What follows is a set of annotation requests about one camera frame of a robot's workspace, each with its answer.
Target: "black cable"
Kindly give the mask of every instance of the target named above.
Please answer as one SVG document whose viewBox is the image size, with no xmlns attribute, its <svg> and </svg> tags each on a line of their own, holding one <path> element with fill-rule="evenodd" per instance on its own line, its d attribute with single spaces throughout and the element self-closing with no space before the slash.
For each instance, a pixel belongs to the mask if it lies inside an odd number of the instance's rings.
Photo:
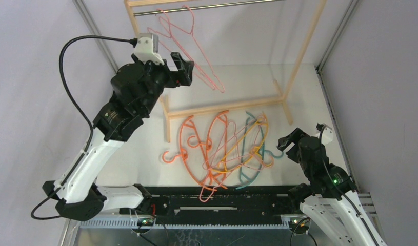
<svg viewBox="0 0 418 246">
<path fill-rule="evenodd" d="M 307 234 L 311 237 L 311 239 L 313 239 L 313 242 L 314 242 L 314 245 L 315 246 L 317 246 L 317 242 L 316 242 L 316 240 L 314 239 L 314 237 L 309 233 L 309 232 L 307 232 Z"/>
<path fill-rule="evenodd" d="M 147 241 L 149 244 L 157 246 L 154 242 L 150 241 L 150 239 L 144 237 L 142 234 L 138 234 L 138 236 L 141 237 L 143 240 Z"/>
<path fill-rule="evenodd" d="M 162 224 L 162 226 L 164 227 L 164 229 L 165 229 L 165 233 L 167 234 L 167 245 L 169 245 L 169 234 L 168 234 L 168 229 L 167 229 L 167 227 L 165 226 L 165 224 L 156 216 L 156 215 L 153 215 L 153 214 L 150 214 L 150 213 L 148 213 L 148 212 L 144 212 L 144 211 L 141 211 L 141 210 L 138 210 L 138 209 L 133 209 L 133 210 L 135 210 L 136 212 L 138 212 L 138 213 L 141 213 L 141 214 L 148 214 L 148 215 L 150 215 L 151 217 L 153 217 L 153 218 L 155 218 L 156 219 L 156 221 L 159 221 L 161 224 Z"/>
<path fill-rule="evenodd" d="M 114 37 L 104 37 L 104 36 L 97 36 L 97 35 L 85 35 L 85 36 L 75 37 L 75 38 L 71 39 L 70 41 L 68 41 L 64 45 L 64 47 L 62 48 L 61 53 L 59 54 L 59 74 L 61 75 L 61 80 L 62 80 L 62 84 L 63 84 L 64 89 L 65 89 L 65 92 L 67 92 L 67 95 L 70 98 L 71 102 L 73 103 L 73 105 L 76 107 L 76 109 L 79 111 L 79 113 L 82 115 L 82 117 L 85 119 L 85 121 L 88 123 L 88 126 L 89 126 L 89 137 L 88 137 L 87 144 L 84 147 L 84 152 L 79 156 L 79 158 L 77 159 L 76 163 L 71 167 L 71 169 L 68 172 L 67 176 L 62 180 L 61 186 L 63 186 L 67 182 L 68 178 L 71 176 L 71 174 L 73 173 L 73 171 L 76 169 L 76 167 L 79 164 L 79 162 L 85 156 L 85 154 L 88 151 L 88 148 L 89 148 L 89 146 L 91 144 L 92 135 L 94 134 L 94 127 L 92 126 L 91 121 L 88 119 L 88 117 L 86 116 L 86 114 L 83 112 L 83 110 L 76 103 L 76 101 L 74 100 L 73 96 L 71 95 L 70 90 L 68 89 L 67 82 L 66 82 L 65 76 L 64 76 L 64 68 L 63 68 L 64 54 L 65 54 L 65 51 L 67 50 L 67 48 L 72 43 L 74 43 L 76 41 L 79 41 L 79 40 L 82 40 L 82 39 L 88 39 L 88 38 L 104 39 L 104 40 L 111 40 L 111 41 L 117 41 L 117 42 L 125 42 L 125 43 L 130 43 L 130 44 L 132 43 L 130 39 L 122 39 L 122 38 L 114 38 Z"/>
<path fill-rule="evenodd" d="M 322 163 L 324 164 L 324 168 L 325 168 L 325 171 L 327 172 L 327 174 L 328 174 L 328 177 L 330 178 L 330 180 L 332 180 L 332 178 L 331 178 L 331 175 L 330 175 L 330 173 L 328 172 L 328 168 L 327 168 L 327 165 L 325 165 L 325 160 L 324 160 L 324 152 L 322 151 L 322 134 L 324 133 L 324 130 L 325 130 L 325 127 L 323 127 L 322 128 L 322 130 L 321 130 L 321 132 L 320 132 L 320 134 L 319 134 L 319 143 L 320 143 L 320 145 L 319 145 L 319 151 L 320 151 L 320 153 L 321 153 L 321 158 L 322 158 Z M 360 218 L 361 219 L 361 221 L 363 222 L 363 224 L 364 224 L 364 226 L 366 227 L 366 229 L 367 229 L 367 232 L 370 234 L 370 236 L 372 237 L 372 240 L 373 240 L 373 242 L 375 243 L 375 245 L 376 246 L 379 246 L 379 244 L 378 244 L 378 241 L 376 240 L 376 238 L 375 238 L 375 236 L 373 235 L 373 233 L 372 233 L 372 231 L 370 230 L 370 228 L 369 228 L 369 226 L 367 225 L 367 223 L 366 223 L 366 221 L 362 218 L 362 217 L 360 217 L 360 215 L 361 215 L 361 213 L 360 213 L 360 211 L 357 209 L 357 207 L 355 206 L 355 204 L 351 201 L 351 199 L 349 199 L 349 197 L 345 194 L 345 193 L 343 193 L 338 187 L 337 187 L 337 185 L 336 184 L 334 184 L 333 183 L 333 185 L 334 185 L 334 187 L 335 187 L 335 189 L 351 204 L 351 206 L 354 208 L 354 210 L 355 210 L 355 212 L 356 212 L 356 215 L 357 215 L 357 217 L 358 218 Z"/>
<path fill-rule="evenodd" d="M 35 206 L 33 208 L 33 210 L 31 211 L 31 218 L 36 219 L 36 220 L 49 220 L 49 219 L 57 219 L 57 218 L 61 218 L 61 215 L 57 215 L 57 216 L 51 216 L 51 217 L 37 217 L 35 216 L 35 211 L 40 208 L 43 204 L 46 203 L 46 201 L 50 200 L 54 195 L 56 195 L 58 193 L 58 191 L 61 188 L 59 187 L 58 189 L 56 189 L 54 192 L 52 192 L 52 194 L 50 194 L 46 199 L 44 199 L 42 202 L 38 203 L 37 206 Z"/>
<path fill-rule="evenodd" d="M 73 39 L 71 39 L 70 41 L 68 41 L 64 47 L 61 50 L 61 53 L 59 54 L 59 74 L 61 75 L 61 81 L 62 84 L 64 86 L 65 92 L 67 93 L 67 96 L 70 98 L 71 102 L 73 103 L 73 105 L 76 107 L 76 109 L 79 111 L 79 113 L 82 115 L 82 117 L 85 119 L 85 121 L 88 123 L 89 126 L 89 137 L 88 137 L 88 141 L 84 147 L 84 151 L 83 153 L 79 156 L 79 158 L 77 159 L 77 161 L 74 163 L 74 165 L 71 167 L 70 171 L 68 172 L 67 176 L 62 180 L 61 182 L 61 187 L 64 186 L 64 184 L 67 182 L 68 178 L 71 176 L 71 174 L 74 172 L 74 170 L 76 169 L 77 165 L 80 163 L 80 161 L 82 160 L 82 158 L 85 156 L 85 154 L 88 151 L 88 148 L 91 144 L 92 141 L 92 136 L 94 134 L 94 127 L 92 126 L 91 121 L 88 119 L 88 117 L 86 116 L 86 114 L 83 112 L 83 110 L 79 107 L 79 105 L 76 103 L 76 101 L 74 100 L 73 96 L 71 95 L 70 90 L 68 89 L 67 86 L 67 81 L 65 80 L 65 76 L 64 76 L 64 68 L 63 68 L 63 61 L 64 61 L 64 54 L 65 51 L 67 50 L 67 48 L 74 42 L 82 40 L 82 39 L 88 39 L 88 38 L 95 38 L 95 39 L 104 39 L 104 40 L 111 40 L 111 41 L 117 41 L 117 42 L 125 42 L 125 43 L 130 43 L 132 45 L 134 45 L 135 40 L 136 39 L 121 39 L 121 38 L 114 38 L 114 37 L 104 37 L 104 36 L 97 36 L 97 35 L 85 35 L 85 36 L 80 36 L 80 37 L 75 37 Z M 31 212 L 31 218 L 33 219 L 37 219 L 37 220 L 48 220 L 48 219 L 56 219 L 56 218 L 61 218 L 61 216 L 51 216 L 51 217 L 37 217 L 34 215 L 35 211 L 41 207 L 46 201 L 50 200 L 54 195 L 56 195 L 56 193 L 60 190 L 61 188 L 57 188 L 52 194 L 50 194 L 46 199 L 44 199 L 42 202 L 40 202 L 37 206 L 35 206 L 35 208 L 32 210 Z"/>
<path fill-rule="evenodd" d="M 290 245 L 290 246 L 292 246 L 292 240 L 293 240 L 293 236 L 295 235 L 296 229 L 298 229 L 298 227 L 300 226 L 300 224 L 302 224 L 302 223 L 303 223 L 303 221 L 305 221 L 305 220 L 307 220 L 307 219 L 308 219 L 308 221 L 307 221 L 307 222 L 305 222 L 305 223 L 308 223 L 308 222 L 310 221 L 310 218 L 309 218 L 309 217 L 307 217 L 307 218 L 304 218 L 304 219 L 300 220 L 300 221 L 298 222 L 298 224 L 296 224 L 295 228 L 293 229 L 292 235 L 290 235 L 290 243 L 289 243 L 289 245 Z"/>
</svg>

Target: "wooden clothes rack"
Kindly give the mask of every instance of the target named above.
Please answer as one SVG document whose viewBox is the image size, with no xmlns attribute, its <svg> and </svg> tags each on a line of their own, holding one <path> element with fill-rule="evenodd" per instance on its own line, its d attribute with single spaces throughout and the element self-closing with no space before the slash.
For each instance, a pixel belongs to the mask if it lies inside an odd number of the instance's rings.
<svg viewBox="0 0 418 246">
<path fill-rule="evenodd" d="M 140 12 L 134 13 L 133 9 L 141 6 L 150 6 L 150 5 L 158 5 L 158 4 L 171 4 L 171 3 L 179 3 L 179 2 L 197 2 L 198 0 L 124 0 L 124 6 L 126 7 L 127 14 L 129 15 L 130 22 L 132 24 L 133 31 L 135 36 L 137 36 L 140 32 L 138 23 L 136 21 L 136 16 L 142 15 L 150 15 L 150 14 L 158 14 L 158 11 L 150 11 L 150 12 Z M 267 3 L 267 2 L 276 2 L 280 0 L 253 0 L 253 1 L 246 1 L 246 2 L 236 2 L 236 3 L 225 3 L 225 4 L 216 4 L 216 5 L 207 5 L 207 6 L 199 6 L 199 7 L 191 7 L 191 9 L 207 9 L 207 8 L 218 8 L 218 7 L 227 7 L 227 6 L 237 6 L 243 4 L 254 4 L 254 3 Z M 325 7 L 327 0 L 320 0 L 319 4 L 314 12 L 314 16 L 311 20 L 310 27 L 307 31 L 307 35 L 304 38 L 302 43 L 300 52 L 296 57 L 295 64 L 293 66 L 292 72 L 290 73 L 289 80 L 287 82 L 286 90 L 283 92 L 278 84 L 277 80 L 274 80 L 274 85 L 277 90 L 278 95 L 274 97 L 268 97 L 263 99 L 256 99 L 256 100 L 246 100 L 246 101 L 238 101 L 232 102 L 228 104 L 221 104 L 221 105 L 214 105 L 214 106 L 207 106 L 201 108 L 194 108 L 189 110 L 180 110 L 180 111 L 170 111 L 169 110 L 169 100 L 168 96 L 164 98 L 160 98 L 159 101 L 162 105 L 165 120 L 166 120 L 166 140 L 167 142 L 171 142 L 171 123 L 172 119 L 177 118 L 184 118 L 191 115 L 202 115 L 202 114 L 210 114 L 210 113 L 217 113 L 225 110 L 238 110 L 238 109 L 245 109 L 250 107 L 256 106 L 266 106 L 266 105 L 275 105 L 281 104 L 284 110 L 284 113 L 287 118 L 287 122 L 291 125 L 293 124 L 292 113 L 290 112 L 289 106 L 287 105 L 287 97 L 292 90 L 293 82 L 295 81 L 296 75 L 298 74 L 298 70 L 304 58 L 305 52 L 307 51 L 308 45 L 310 44 L 311 38 L 313 37 L 314 30 L 316 29 L 317 23 L 319 22 L 319 18 L 322 15 L 322 11 Z M 178 8 L 178 9 L 169 9 L 164 10 L 166 13 L 168 12 L 179 12 L 184 11 L 187 9 Z"/>
</svg>

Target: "pink wire hanger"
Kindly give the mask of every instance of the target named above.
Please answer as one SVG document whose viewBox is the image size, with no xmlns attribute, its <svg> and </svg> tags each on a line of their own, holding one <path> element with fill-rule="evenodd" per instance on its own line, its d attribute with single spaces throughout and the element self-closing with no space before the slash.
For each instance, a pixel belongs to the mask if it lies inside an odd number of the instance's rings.
<svg viewBox="0 0 418 246">
<path fill-rule="evenodd" d="M 177 26 L 176 24 L 171 23 L 169 16 L 167 15 L 167 13 L 165 13 L 162 9 L 158 9 L 158 11 L 162 12 L 165 15 L 164 17 L 159 17 L 159 23 L 162 25 L 162 27 L 165 29 L 165 31 L 167 32 L 167 34 L 165 33 L 161 33 L 159 31 L 154 30 L 151 27 L 147 28 L 147 31 L 150 33 L 155 33 L 158 35 L 161 35 L 163 37 L 166 37 L 168 39 L 172 39 L 174 41 L 174 43 L 179 47 L 179 49 L 184 53 L 184 55 L 189 59 L 194 61 L 194 59 L 192 58 L 192 56 L 186 51 L 186 49 L 180 44 L 180 42 L 175 38 L 174 34 L 172 33 L 171 30 L 171 26 L 175 27 L 176 29 L 188 34 L 192 36 L 192 39 L 194 40 L 195 44 L 197 45 L 198 49 L 200 50 L 201 54 L 203 55 L 204 59 L 207 62 L 207 65 L 210 67 L 210 70 L 212 72 L 212 76 L 216 78 L 217 83 L 221 86 L 221 88 L 210 78 L 209 75 L 207 75 L 207 73 L 200 67 L 200 65 L 198 63 L 195 63 L 195 68 L 198 71 L 198 73 L 196 73 L 196 71 L 194 70 L 194 74 L 195 76 L 197 76 L 199 79 L 201 79 L 201 81 L 203 81 L 204 83 L 207 84 L 207 86 L 209 86 L 212 90 L 219 90 L 221 93 L 225 92 L 225 86 L 224 83 L 221 82 L 221 80 L 218 78 L 218 76 L 215 74 L 215 71 L 213 70 L 213 67 L 209 61 L 209 59 L 207 58 L 206 54 L 204 53 L 203 49 L 201 48 L 199 42 L 196 40 L 195 36 L 194 36 L 194 26 L 195 26 L 195 14 L 194 12 L 186 5 L 183 5 L 184 8 L 187 8 L 189 10 L 189 12 L 192 14 L 192 27 L 190 31 L 186 31 L 185 29 Z M 161 43 L 161 45 L 163 47 L 165 47 L 166 50 L 168 50 L 168 52 L 171 52 L 171 50 L 161 41 L 159 41 L 159 43 Z"/>
</svg>

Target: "metal hanging rod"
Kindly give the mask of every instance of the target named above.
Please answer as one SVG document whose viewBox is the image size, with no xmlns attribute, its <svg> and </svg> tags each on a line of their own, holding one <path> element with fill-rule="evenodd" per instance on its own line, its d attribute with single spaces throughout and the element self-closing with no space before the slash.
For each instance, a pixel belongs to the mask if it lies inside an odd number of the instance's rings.
<svg viewBox="0 0 418 246">
<path fill-rule="evenodd" d="M 221 7 L 230 7 L 230 6 L 238 6 L 238 5 L 247 5 L 247 4 L 259 4 L 259 3 L 269 3 L 269 2 L 278 2 L 284 0 L 251 0 L 246 2 L 237 2 L 237 3 L 225 3 L 225 4 L 214 4 L 214 5 L 205 5 L 205 6 L 196 6 L 190 7 L 191 10 L 200 10 L 200 9 L 212 9 L 212 8 L 221 8 Z M 174 12 L 182 12 L 187 11 L 187 8 L 177 8 L 177 9 L 167 9 L 164 10 L 165 13 L 174 13 Z M 144 16 L 144 15 L 153 15 L 153 14 L 162 14 L 161 11 L 147 11 L 147 12 L 139 12 L 133 13 L 133 16 Z"/>
</svg>

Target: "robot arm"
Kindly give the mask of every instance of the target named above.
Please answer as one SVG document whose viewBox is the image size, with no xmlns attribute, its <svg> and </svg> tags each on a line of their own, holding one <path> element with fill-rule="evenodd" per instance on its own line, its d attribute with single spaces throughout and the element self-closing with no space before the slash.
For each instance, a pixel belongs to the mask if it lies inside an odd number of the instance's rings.
<svg viewBox="0 0 418 246">
<path fill-rule="evenodd" d="M 134 63 L 122 66 L 111 80 L 113 95 L 94 119 L 86 153 L 82 149 L 60 179 L 43 185 L 47 195 L 55 193 L 52 198 L 58 201 L 55 208 L 62 217 L 85 221 L 101 211 L 136 208 L 151 197 L 137 184 L 129 187 L 94 184 L 109 158 L 143 124 L 142 119 L 150 117 L 164 88 L 192 83 L 192 61 L 184 61 L 180 54 L 173 52 L 171 57 L 178 71 L 170 71 L 166 60 L 157 53 L 156 35 L 141 33 L 137 40 L 131 55 Z"/>
<path fill-rule="evenodd" d="M 277 148 L 281 151 L 293 144 L 286 154 L 301 165 L 310 181 L 310 185 L 302 183 L 288 192 L 292 210 L 301 210 L 310 217 L 336 245 L 386 245 L 361 206 L 348 174 L 329 163 L 324 145 L 332 141 L 333 130 L 320 124 L 317 129 L 320 133 L 309 136 L 296 128 L 278 140 Z M 327 200 L 343 224 L 321 205 L 315 194 Z"/>
</svg>

